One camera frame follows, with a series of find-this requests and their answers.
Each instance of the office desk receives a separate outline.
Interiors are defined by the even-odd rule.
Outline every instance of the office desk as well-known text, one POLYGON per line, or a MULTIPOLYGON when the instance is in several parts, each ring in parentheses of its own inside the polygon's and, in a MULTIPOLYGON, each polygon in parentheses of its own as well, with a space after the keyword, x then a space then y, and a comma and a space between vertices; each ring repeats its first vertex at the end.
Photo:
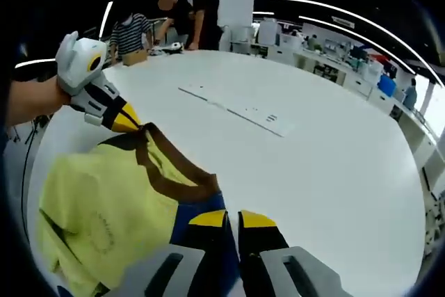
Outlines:
MULTIPOLYGON (((232 222, 247 209, 272 218, 291 246, 333 268, 360 296, 399 296, 416 281, 425 211, 414 159, 398 125, 342 87, 293 67, 249 56, 192 51, 150 57, 105 74, 191 161, 218 176, 232 222), (188 95, 211 88, 246 108, 294 124, 284 138, 188 95)), ((59 154, 87 152, 113 136, 63 107, 38 150, 28 197, 31 250, 38 198, 59 154)))

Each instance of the ceiling light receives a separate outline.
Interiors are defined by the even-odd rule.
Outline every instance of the ceiling light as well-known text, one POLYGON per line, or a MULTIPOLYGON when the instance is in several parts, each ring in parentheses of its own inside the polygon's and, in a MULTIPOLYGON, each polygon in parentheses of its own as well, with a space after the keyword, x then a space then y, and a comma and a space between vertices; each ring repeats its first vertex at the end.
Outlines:
POLYGON ((274 12, 253 12, 252 14, 275 15, 274 12))
POLYGON ((353 17, 356 17, 357 19, 360 19, 362 21, 365 21, 366 23, 380 29, 381 31, 385 32, 387 35, 391 36, 393 39, 395 39, 397 42, 399 42, 401 45, 403 45, 406 49, 408 49, 413 55, 415 55, 425 66, 426 68, 432 73, 432 75, 437 79, 437 81, 439 82, 439 85, 443 88, 445 88, 444 83, 442 83, 442 80, 439 78, 439 76, 437 76, 437 73, 433 70, 433 68, 431 67, 430 64, 428 64, 427 61, 425 61, 413 48, 411 48, 406 42, 404 42, 403 40, 401 40, 398 36, 394 35, 393 33, 391 33, 390 31, 388 31, 387 29, 383 28, 382 26, 380 26, 379 24, 376 24, 375 22, 372 22, 371 20, 362 17, 361 15, 352 13, 348 10, 344 10, 343 8, 339 8, 339 7, 335 7, 332 5, 328 5, 326 3, 320 3, 318 1, 312 1, 312 0, 287 0, 287 1, 297 1, 300 3, 310 3, 311 5, 317 5, 317 6, 322 6, 322 7, 326 7, 326 8, 330 8, 331 10, 338 10, 339 12, 351 15, 353 17))
POLYGON ((331 26, 332 28, 340 29, 341 31, 345 31, 346 33, 349 33, 351 35, 357 36, 358 38, 360 38, 360 39, 362 39, 364 41, 367 41, 368 43, 371 43, 373 46, 377 47, 378 49, 382 50, 386 54, 390 55, 392 58, 394 58, 396 61, 398 61, 401 65, 406 67, 408 69, 408 71, 410 71, 412 74, 416 74, 416 72, 407 63, 402 61, 399 57, 394 55, 392 52, 390 52, 389 50, 386 50, 384 47, 382 47, 381 45, 378 45, 374 41, 371 41, 368 38, 365 38, 364 36, 361 36, 360 34, 357 34, 354 31, 350 31, 349 29, 337 26, 336 24, 331 24, 329 22, 324 22, 324 21, 321 21, 321 20, 313 19, 311 17, 303 17, 302 15, 300 15, 299 18, 303 19, 303 20, 307 20, 307 21, 318 22, 319 24, 325 24, 326 26, 331 26))
POLYGON ((108 5, 106 6, 104 18, 102 19, 102 24, 100 25, 99 39, 102 38, 102 34, 104 33, 106 18, 108 17, 108 14, 110 13, 110 9, 111 9, 112 5, 113 5, 113 2, 110 1, 108 3, 108 5))
POLYGON ((55 58, 48 58, 48 59, 35 59, 34 61, 27 61, 23 63, 18 63, 15 68, 18 69, 19 67, 25 66, 25 65, 31 65, 36 63, 46 63, 46 62, 55 62, 55 58))

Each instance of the white table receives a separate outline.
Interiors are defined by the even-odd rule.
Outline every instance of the white table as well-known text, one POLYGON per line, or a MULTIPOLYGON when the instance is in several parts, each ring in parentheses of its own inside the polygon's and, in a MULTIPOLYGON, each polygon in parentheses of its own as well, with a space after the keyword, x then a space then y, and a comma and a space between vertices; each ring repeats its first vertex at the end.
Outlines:
MULTIPOLYGON (((143 122, 154 122, 191 161, 218 175, 231 217, 247 209, 272 218, 340 274, 354 296, 396 296, 420 269, 425 211, 416 164, 391 118, 342 87, 297 68, 239 54, 193 51, 105 71, 143 122), (295 123, 280 138, 178 86, 200 84, 246 107, 295 123)), ((87 152, 113 134, 69 107, 50 122, 29 188, 35 244, 38 198, 59 154, 87 152)))

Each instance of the cable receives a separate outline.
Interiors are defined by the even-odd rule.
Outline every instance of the cable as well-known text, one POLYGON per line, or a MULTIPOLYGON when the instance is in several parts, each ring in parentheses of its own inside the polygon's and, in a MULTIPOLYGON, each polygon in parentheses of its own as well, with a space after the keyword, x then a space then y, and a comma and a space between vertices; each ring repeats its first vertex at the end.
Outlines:
POLYGON ((29 152, 31 151, 31 146, 33 146, 34 136, 37 133, 37 125, 33 123, 33 132, 31 134, 31 140, 29 141, 28 151, 26 152, 25 156, 25 164, 23 166, 23 175, 22 175, 22 188, 20 190, 20 213, 22 215, 22 224, 23 224, 23 231, 25 232, 26 240, 29 243, 29 236, 28 231, 26 230, 26 223, 25 223, 25 215, 24 215, 24 208, 23 208, 23 194, 24 194, 24 187, 25 187, 25 174, 26 174, 26 165, 28 164, 28 157, 29 152))

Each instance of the hand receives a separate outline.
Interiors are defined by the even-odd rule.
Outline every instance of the hand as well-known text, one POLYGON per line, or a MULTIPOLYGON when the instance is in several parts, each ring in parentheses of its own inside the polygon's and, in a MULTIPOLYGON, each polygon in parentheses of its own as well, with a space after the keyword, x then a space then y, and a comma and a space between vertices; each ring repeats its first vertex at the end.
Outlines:
POLYGON ((188 46, 188 50, 198 50, 200 47, 198 45, 198 43, 196 42, 192 42, 190 43, 190 45, 188 46))

